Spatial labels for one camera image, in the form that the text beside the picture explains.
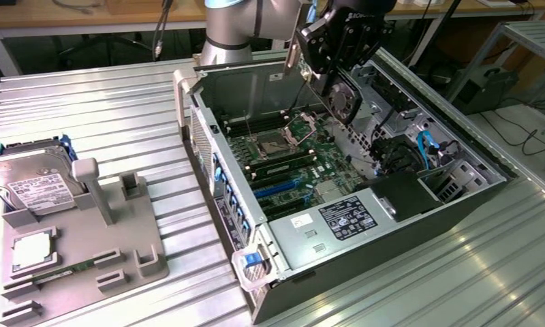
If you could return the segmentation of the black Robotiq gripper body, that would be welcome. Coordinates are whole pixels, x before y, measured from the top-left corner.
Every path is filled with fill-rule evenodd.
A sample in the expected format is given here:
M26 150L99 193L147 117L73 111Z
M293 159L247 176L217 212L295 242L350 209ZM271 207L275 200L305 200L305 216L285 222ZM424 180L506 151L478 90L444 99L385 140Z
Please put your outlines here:
M328 27L342 27L352 20L370 19L384 22L385 15L396 6L396 0L336 0L328 1L322 19Z

